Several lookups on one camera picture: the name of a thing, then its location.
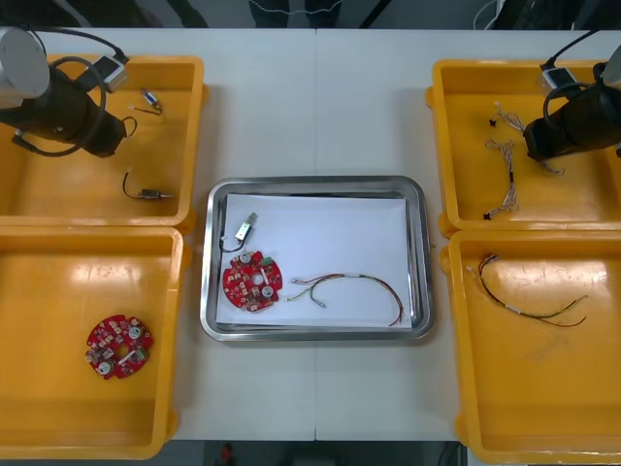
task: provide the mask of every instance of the tray rim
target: tray rim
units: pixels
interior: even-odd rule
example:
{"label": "tray rim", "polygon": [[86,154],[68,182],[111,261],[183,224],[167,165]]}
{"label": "tray rim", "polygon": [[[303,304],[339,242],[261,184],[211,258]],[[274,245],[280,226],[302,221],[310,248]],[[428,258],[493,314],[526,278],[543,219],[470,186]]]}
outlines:
{"label": "tray rim", "polygon": [[152,430],[148,442],[142,445],[91,445],[91,446],[11,446],[0,445],[0,459],[149,459],[159,453],[177,429],[176,414],[172,408],[175,374],[175,341],[181,303],[181,280],[183,269],[189,265],[191,255],[184,249],[183,237],[171,226],[40,226],[0,225],[3,237],[163,237],[172,240],[166,301],[162,328],[170,331],[162,335],[158,345],[169,350],[160,351],[157,368],[156,390],[153,398]]}
{"label": "tray rim", "polygon": [[[598,60],[559,60],[557,66],[570,68],[589,68],[591,69]],[[437,61],[432,70],[432,85],[429,89],[428,104],[432,110],[434,119],[434,133],[436,135],[436,151],[440,171],[442,214],[457,230],[614,230],[621,228],[621,219],[618,221],[565,221],[565,220],[494,220],[490,225],[489,221],[483,219],[464,219],[459,215],[457,205],[457,194],[455,185],[455,174],[453,158],[451,155],[450,139],[448,134],[448,124],[446,106],[444,99],[443,81],[441,73],[447,68],[531,68],[539,69],[540,61],[536,60],[505,60],[505,59],[486,59],[486,60],[461,60],[444,59]],[[441,226],[442,234],[450,237],[454,231]]]}
{"label": "tray rim", "polygon": [[[50,54],[48,61],[60,58],[63,54]],[[95,60],[99,55],[93,53],[75,53],[75,56]],[[189,173],[186,183],[181,183],[177,211],[170,216],[0,216],[0,226],[173,226],[189,233],[194,229],[191,217],[192,195],[196,179],[196,164],[199,148],[199,130],[201,126],[201,109],[209,100],[210,92],[204,84],[205,65],[203,59],[196,55],[129,55],[131,65],[180,65],[194,67],[192,83],[189,89],[190,102],[187,111],[185,142],[183,156],[180,159],[182,177]]]}
{"label": "tray rim", "polygon": [[572,240],[580,242],[618,241],[621,231],[458,231],[445,250],[448,251],[449,267],[444,269],[451,297],[451,314],[455,322],[459,398],[461,411],[455,420],[457,435],[462,443],[473,450],[474,455],[484,463],[619,463],[621,450],[610,451],[511,451],[490,450],[483,446],[481,440],[480,419],[478,415],[478,398],[474,379],[474,358],[468,313],[456,309],[467,309],[466,288],[464,285],[464,264],[461,246],[463,243],[493,241],[510,243],[515,241],[556,242]]}
{"label": "tray rim", "polygon": [[[387,192],[409,191],[410,198],[406,197],[409,220],[408,243],[409,243],[409,299],[414,309],[420,309],[420,316],[412,316],[411,329],[385,329],[385,328],[360,328],[360,327],[300,327],[300,326],[258,326],[258,325],[231,325],[217,324],[215,321],[216,305],[209,301],[211,293],[217,293],[219,283],[219,270],[221,266],[221,252],[218,247],[217,235],[213,234],[215,223],[221,219],[221,212],[215,205],[226,194],[233,194],[229,189],[240,185],[266,185],[291,186],[307,190],[296,191],[300,194],[313,193],[311,187],[315,185],[344,184],[340,193],[372,192],[374,184],[386,184]],[[286,192],[274,192],[274,194],[288,195]],[[415,217],[410,214],[418,212]],[[416,227],[418,234],[411,238],[412,228]],[[231,178],[222,180],[216,184],[210,192],[207,205],[207,221],[205,225],[205,241],[203,250],[203,267],[201,277],[201,301],[200,321],[205,332],[218,341],[335,341],[335,340],[411,340],[423,337],[432,327],[435,316],[435,303],[432,289],[431,260],[429,248],[429,235],[426,222],[424,194],[420,186],[410,178],[401,176],[306,176],[306,177],[275,177],[275,178]],[[421,264],[415,270],[412,264],[416,258]],[[418,301],[414,304],[416,294]]]}

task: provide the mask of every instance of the black wire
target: black wire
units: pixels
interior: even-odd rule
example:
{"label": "black wire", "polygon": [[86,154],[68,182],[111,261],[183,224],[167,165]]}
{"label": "black wire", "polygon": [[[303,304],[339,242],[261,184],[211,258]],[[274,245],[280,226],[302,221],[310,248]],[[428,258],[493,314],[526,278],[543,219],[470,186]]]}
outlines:
{"label": "black wire", "polygon": [[245,246],[245,240],[247,239],[249,232],[250,232],[250,230],[247,231],[247,233],[245,234],[245,238],[240,242],[240,245],[237,248],[235,248],[234,250],[226,250],[224,248],[224,237],[221,237],[220,238],[220,249],[222,250],[222,252],[226,252],[226,253],[237,252],[238,250],[242,250],[242,248]]}
{"label": "black wire", "polygon": [[399,306],[399,315],[388,326],[392,327],[395,323],[402,321],[402,319],[404,317],[404,303],[401,301],[401,298],[399,297],[397,292],[392,288],[392,286],[390,286],[384,280],[378,279],[377,277],[372,277],[370,275],[359,274],[359,275],[355,275],[355,276],[348,276],[346,274],[332,274],[332,275],[326,275],[325,277],[321,277],[319,279],[316,279],[317,281],[310,286],[310,293],[309,293],[309,295],[310,295],[311,301],[314,304],[316,304],[317,306],[321,307],[321,308],[326,308],[325,303],[323,303],[322,301],[319,301],[317,298],[314,297],[314,289],[319,284],[327,282],[329,280],[333,280],[333,279],[351,279],[351,278],[353,278],[353,279],[367,279],[367,280],[371,280],[373,282],[379,283],[381,286],[386,288],[393,295],[393,297],[395,298],[395,301],[397,301],[397,305]]}
{"label": "black wire", "polygon": [[92,41],[96,41],[96,42],[99,42],[100,44],[110,47],[112,50],[114,50],[114,53],[116,54],[116,58],[121,63],[125,64],[129,61],[129,58],[127,58],[127,55],[125,55],[125,53],[120,47],[114,45],[112,42],[109,42],[106,39],[102,39],[101,37],[95,36],[93,34],[88,34],[87,32],[76,31],[74,29],[65,29],[62,27],[47,27],[47,26],[30,26],[30,30],[36,31],[36,32],[51,32],[51,33],[56,33],[56,34],[67,34],[69,36],[84,37],[86,39],[90,39]]}
{"label": "black wire", "polygon": [[125,172],[125,176],[123,177],[123,193],[130,199],[137,199],[137,200],[142,199],[142,197],[140,196],[132,196],[129,192],[127,192],[127,178],[128,177],[129,177],[129,172]]}
{"label": "black wire", "polygon": [[455,448],[453,449],[453,452],[448,456],[448,461],[446,461],[446,466],[450,466],[450,461],[453,459],[453,456],[455,456],[455,453],[459,449],[459,445],[460,444],[458,442],[457,445],[455,446]]}
{"label": "black wire", "polygon": [[557,51],[556,53],[554,53],[552,56],[550,56],[550,58],[548,58],[548,60],[541,66],[541,68],[543,69],[548,69],[548,68],[554,68],[554,63],[556,62],[556,59],[561,56],[561,54],[563,54],[565,51],[571,49],[573,46],[575,46],[576,44],[582,42],[584,39],[591,37],[593,34],[595,34],[596,32],[600,32],[601,29],[592,29],[589,32],[582,34],[580,37],[578,37],[576,40],[569,42],[566,46],[564,46],[562,49],[560,49],[559,51]]}
{"label": "black wire", "polygon": [[442,449],[442,453],[440,453],[440,456],[438,457],[438,466],[442,465],[442,459],[444,458],[444,455],[448,451],[448,447],[450,446],[450,444],[451,444],[450,442],[446,442],[444,444],[444,448]]}
{"label": "black wire", "polygon": [[488,255],[487,257],[485,257],[481,261],[481,263],[478,264],[478,278],[479,278],[479,280],[481,282],[481,285],[483,286],[483,289],[485,290],[487,295],[490,297],[490,299],[492,299],[492,301],[494,301],[496,304],[498,304],[498,305],[502,306],[503,308],[513,312],[514,314],[518,314],[519,316],[533,318],[533,319],[539,320],[540,322],[548,323],[550,325],[554,325],[555,327],[576,327],[577,325],[581,324],[584,320],[586,320],[586,316],[583,317],[581,321],[579,321],[577,323],[572,323],[572,324],[555,323],[555,322],[550,322],[549,320],[547,320],[549,318],[556,317],[556,316],[564,313],[565,311],[570,310],[576,304],[578,304],[580,301],[582,301],[584,298],[588,297],[588,295],[586,295],[586,294],[581,296],[581,297],[579,297],[579,298],[577,298],[577,299],[574,299],[573,301],[571,301],[567,306],[565,306],[560,311],[556,311],[554,313],[549,313],[549,314],[545,314],[545,315],[536,315],[536,314],[525,313],[523,311],[519,311],[519,310],[513,308],[512,306],[510,306],[507,303],[505,303],[504,301],[502,301],[500,298],[498,298],[492,292],[491,289],[489,289],[489,286],[487,285],[487,282],[483,278],[483,270],[485,269],[485,267],[487,265],[491,264],[492,262],[496,261],[498,258],[499,258],[498,255],[491,254],[491,255]]}
{"label": "black wire", "polygon": [[61,150],[59,152],[48,152],[46,150],[41,150],[37,147],[35,147],[33,144],[28,143],[27,141],[24,141],[23,139],[20,139],[20,141],[18,142],[22,147],[38,153],[39,155],[43,155],[45,157],[62,157],[64,155],[69,155],[70,153],[74,153],[80,149],[82,149],[86,144],[88,144],[90,142],[90,140],[95,136],[95,134],[97,133],[97,131],[99,131],[99,127],[101,126],[101,123],[104,120],[104,116],[106,114],[106,85],[104,83],[104,80],[102,79],[101,75],[99,74],[99,72],[97,71],[97,68],[95,68],[95,66],[88,60],[85,60],[83,58],[80,58],[79,56],[64,56],[62,58],[59,58],[56,61],[53,61],[49,67],[50,68],[57,68],[58,66],[62,65],[63,63],[68,63],[68,62],[78,62],[81,63],[82,65],[84,65],[95,77],[95,80],[97,81],[97,86],[99,87],[99,91],[101,94],[101,99],[99,102],[99,111],[97,112],[97,116],[95,117],[95,121],[93,122],[93,125],[90,127],[90,129],[86,132],[86,134],[71,148],[66,149],[66,150]]}
{"label": "black wire", "polygon": [[567,89],[571,89],[573,87],[588,87],[590,84],[588,83],[567,83],[567,84],[563,84],[563,85],[559,85],[558,87],[556,87],[555,89],[553,89],[549,94],[547,94],[545,96],[545,100],[543,101],[543,119],[545,120],[545,123],[551,128],[551,129],[560,129],[555,123],[554,121],[552,121],[552,119],[550,118],[550,113],[548,112],[548,107],[550,105],[550,101],[552,99],[554,99],[560,92],[567,90]]}
{"label": "black wire", "polygon": [[131,138],[134,135],[134,133],[136,132],[136,130],[138,129],[138,121],[134,117],[132,117],[132,116],[126,116],[121,121],[123,123],[125,123],[125,121],[127,121],[128,119],[131,119],[132,121],[134,121],[134,129],[133,129],[133,131],[131,133],[127,134],[127,137]]}
{"label": "black wire", "polygon": [[162,109],[155,111],[155,110],[145,110],[145,109],[139,109],[138,107],[133,107],[132,110],[137,110],[138,112],[143,112],[145,114],[158,115],[158,116],[162,115]]}
{"label": "black wire", "polygon": [[32,30],[32,28],[28,31],[30,32],[30,34],[32,34],[33,36],[35,36],[35,38],[37,39],[37,41],[39,41],[39,45],[41,45],[41,50],[43,51],[43,54],[45,56],[48,56],[48,50],[46,49],[46,45],[43,43],[43,41],[41,40],[41,37],[39,37],[39,34],[37,34],[35,31]]}

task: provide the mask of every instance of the yellow plastic tray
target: yellow plastic tray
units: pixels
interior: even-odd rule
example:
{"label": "yellow plastic tray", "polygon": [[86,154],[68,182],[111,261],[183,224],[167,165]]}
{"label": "yellow plastic tray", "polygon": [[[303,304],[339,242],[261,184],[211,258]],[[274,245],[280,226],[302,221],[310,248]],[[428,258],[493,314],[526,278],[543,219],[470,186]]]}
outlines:
{"label": "yellow plastic tray", "polygon": [[[183,239],[168,227],[0,227],[0,458],[149,458],[176,428]],[[150,359],[104,381],[86,363],[103,318],[140,318]]]}
{"label": "yellow plastic tray", "polygon": [[[491,301],[468,266],[489,253]],[[621,232],[456,233],[442,251],[455,322],[460,440],[486,463],[621,462]]]}
{"label": "yellow plastic tray", "polygon": [[[579,81],[593,80],[593,62],[566,62]],[[519,131],[499,120],[494,102],[516,112],[524,124],[542,116],[540,68],[530,61],[441,61],[427,94],[436,129],[444,214],[441,230],[542,230],[621,228],[621,160],[613,149],[554,159],[563,177],[542,170],[528,157]],[[550,110],[562,105],[553,101]],[[483,214],[499,207],[508,190],[507,165],[487,139],[511,139],[519,210],[492,220]]]}
{"label": "yellow plastic tray", "polygon": [[[75,77],[83,67],[68,63],[61,69]],[[191,56],[132,56],[127,72],[128,81],[108,95],[107,109],[116,117],[134,117],[139,127],[111,157],[98,158],[80,150],[46,158],[12,144],[15,130],[0,125],[0,226],[150,225],[176,226],[184,233],[194,227],[191,197],[202,102],[208,95],[203,87],[203,62]],[[148,108],[141,88],[160,100],[162,116],[129,109],[130,105]],[[95,103],[98,92],[91,93]],[[131,121],[127,127],[131,130]],[[36,137],[28,140],[45,150],[67,147]],[[141,188],[157,188],[175,198],[140,201],[125,197],[121,185],[130,169],[129,191],[136,194]]]}

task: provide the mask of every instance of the red circuit board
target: red circuit board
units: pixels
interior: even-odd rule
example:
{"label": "red circuit board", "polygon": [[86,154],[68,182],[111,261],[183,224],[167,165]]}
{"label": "red circuit board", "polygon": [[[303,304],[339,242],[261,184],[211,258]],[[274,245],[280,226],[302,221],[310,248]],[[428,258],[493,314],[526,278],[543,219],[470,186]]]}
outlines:
{"label": "red circuit board", "polygon": [[235,307],[258,313],[277,302],[282,274],[272,257],[264,258],[261,251],[245,252],[231,260],[222,287]]}
{"label": "red circuit board", "polygon": [[138,372],[148,361],[153,338],[137,318],[108,317],[88,335],[86,362],[105,380],[124,379]]}

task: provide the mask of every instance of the wire harness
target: wire harness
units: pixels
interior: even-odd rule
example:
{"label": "wire harness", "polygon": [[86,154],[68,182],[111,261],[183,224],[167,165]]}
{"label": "wire harness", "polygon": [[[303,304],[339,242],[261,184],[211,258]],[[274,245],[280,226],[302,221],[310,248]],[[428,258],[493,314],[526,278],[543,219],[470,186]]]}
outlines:
{"label": "wire harness", "polygon": [[478,264],[478,269],[474,269],[474,267],[468,266],[466,267],[466,270],[468,270],[469,272],[473,273],[478,280],[480,281],[481,285],[483,286],[483,289],[485,290],[485,293],[487,294],[487,296],[489,296],[489,298],[494,301],[496,304],[498,304],[499,306],[502,306],[503,308],[507,309],[508,311],[511,311],[514,314],[518,314],[519,316],[523,316],[523,317],[527,317],[527,318],[532,318],[535,320],[538,320],[540,322],[543,323],[547,323],[549,325],[554,325],[555,327],[564,327],[564,328],[569,328],[569,327],[576,327],[577,325],[581,324],[584,320],[586,320],[586,316],[583,317],[581,320],[579,320],[576,323],[571,323],[571,324],[565,324],[565,323],[557,323],[557,322],[552,322],[550,321],[551,318],[559,316],[563,313],[565,313],[566,311],[569,311],[570,309],[573,309],[580,301],[582,301],[583,299],[586,299],[589,297],[588,294],[582,295],[577,299],[574,299],[573,301],[571,301],[567,306],[565,306],[563,309],[561,309],[560,311],[555,311],[552,313],[547,313],[547,314],[532,314],[532,313],[528,313],[525,311],[522,311],[514,306],[511,306],[510,304],[505,303],[503,300],[501,300],[498,296],[496,296],[492,290],[490,289],[489,285],[487,284],[487,281],[483,278],[483,271],[485,270],[485,268],[494,263],[497,262],[498,260],[500,260],[500,257],[497,254],[490,254],[488,256],[486,256],[485,258],[483,258],[483,260],[480,262],[480,264]]}
{"label": "wire harness", "polygon": [[[494,105],[496,106],[496,113],[494,114],[494,117],[499,117],[502,121],[504,121],[511,128],[515,129],[516,131],[519,131],[522,134],[524,133],[524,131],[526,130],[526,125],[522,121],[522,118],[520,118],[520,116],[516,112],[508,112],[508,113],[503,112],[503,108],[501,107],[501,104],[499,102],[494,102]],[[539,165],[546,172],[549,172],[553,175],[557,175],[559,177],[562,177],[563,175],[565,175],[564,168],[553,168],[550,165],[548,165],[546,162],[540,162]]]}
{"label": "wire harness", "polygon": [[308,294],[310,296],[311,301],[314,304],[316,304],[317,306],[325,309],[328,306],[326,306],[326,304],[323,301],[320,301],[320,300],[318,300],[317,298],[314,297],[314,289],[317,288],[322,283],[326,283],[326,282],[329,282],[331,280],[337,280],[337,279],[366,279],[366,280],[371,280],[371,281],[373,281],[375,283],[380,284],[381,286],[383,286],[386,290],[388,290],[393,295],[393,297],[395,298],[395,301],[397,301],[397,305],[399,306],[399,315],[388,326],[392,327],[397,322],[401,322],[403,320],[403,317],[404,317],[404,303],[401,301],[401,298],[399,297],[397,292],[392,288],[392,286],[390,286],[384,280],[379,279],[377,277],[373,277],[371,275],[364,275],[364,274],[328,274],[328,275],[322,275],[320,277],[316,277],[316,278],[311,279],[311,280],[292,279],[291,280],[292,283],[307,285],[308,287],[304,291],[302,291],[301,293],[298,293],[295,296],[287,298],[284,301],[285,302],[297,301],[298,299],[300,299],[303,296],[305,296],[306,294]]}
{"label": "wire harness", "polygon": [[503,158],[505,159],[508,168],[508,192],[505,196],[503,204],[501,205],[501,207],[492,209],[491,211],[483,214],[484,219],[491,220],[494,216],[502,211],[516,211],[519,207],[519,204],[517,202],[517,192],[515,191],[515,178],[513,176],[513,141],[509,139],[506,143],[501,144],[497,143],[493,139],[488,139],[485,142],[485,147],[490,149],[498,149],[503,155]]}

